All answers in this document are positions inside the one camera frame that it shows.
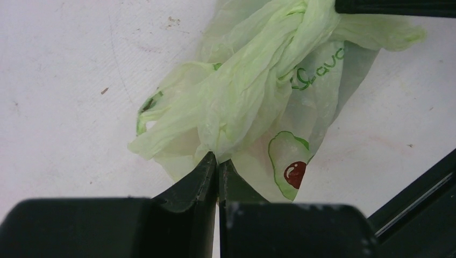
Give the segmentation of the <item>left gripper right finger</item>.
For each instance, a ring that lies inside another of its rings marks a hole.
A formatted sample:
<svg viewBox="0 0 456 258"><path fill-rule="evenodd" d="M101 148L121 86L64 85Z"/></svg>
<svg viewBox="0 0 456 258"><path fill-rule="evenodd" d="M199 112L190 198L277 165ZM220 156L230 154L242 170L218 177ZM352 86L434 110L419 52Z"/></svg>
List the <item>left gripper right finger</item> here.
<svg viewBox="0 0 456 258"><path fill-rule="evenodd" d="M366 217L344 204L271 203L220 164L221 257L378 257Z"/></svg>

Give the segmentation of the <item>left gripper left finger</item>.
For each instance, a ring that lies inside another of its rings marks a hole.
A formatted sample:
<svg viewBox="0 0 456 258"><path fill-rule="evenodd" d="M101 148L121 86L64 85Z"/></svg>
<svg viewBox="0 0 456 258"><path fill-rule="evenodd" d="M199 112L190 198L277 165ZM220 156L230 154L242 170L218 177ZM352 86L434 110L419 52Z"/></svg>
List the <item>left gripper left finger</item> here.
<svg viewBox="0 0 456 258"><path fill-rule="evenodd" d="M1 223L1 257L211 257L217 161L153 198L41 198Z"/></svg>

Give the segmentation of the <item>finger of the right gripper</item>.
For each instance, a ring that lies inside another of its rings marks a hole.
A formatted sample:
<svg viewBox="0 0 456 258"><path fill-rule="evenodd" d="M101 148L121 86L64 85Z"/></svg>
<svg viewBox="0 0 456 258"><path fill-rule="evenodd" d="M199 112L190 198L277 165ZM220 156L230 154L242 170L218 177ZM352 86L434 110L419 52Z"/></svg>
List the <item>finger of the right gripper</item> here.
<svg viewBox="0 0 456 258"><path fill-rule="evenodd" d="M455 0L336 0L343 14L383 14L455 18Z"/></svg>

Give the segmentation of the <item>green plastic bag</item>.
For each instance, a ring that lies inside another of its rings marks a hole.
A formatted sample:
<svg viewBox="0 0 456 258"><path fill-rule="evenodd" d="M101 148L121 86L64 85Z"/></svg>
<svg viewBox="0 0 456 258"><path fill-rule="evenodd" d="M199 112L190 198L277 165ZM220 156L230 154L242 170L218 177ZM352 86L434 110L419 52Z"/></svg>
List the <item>green plastic bag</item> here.
<svg viewBox="0 0 456 258"><path fill-rule="evenodd" d="M219 1L197 59L176 66L139 109L129 150L175 181L212 152L267 200L294 200L378 52L426 37L407 17L339 14L334 6Z"/></svg>

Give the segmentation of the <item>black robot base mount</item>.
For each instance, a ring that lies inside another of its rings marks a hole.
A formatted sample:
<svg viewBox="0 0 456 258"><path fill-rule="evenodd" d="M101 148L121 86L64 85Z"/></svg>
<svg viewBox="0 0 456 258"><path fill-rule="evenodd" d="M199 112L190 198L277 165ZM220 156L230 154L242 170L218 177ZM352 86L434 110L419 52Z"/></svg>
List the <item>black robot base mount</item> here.
<svg viewBox="0 0 456 258"><path fill-rule="evenodd" d="M455 257L455 151L368 219L380 257Z"/></svg>

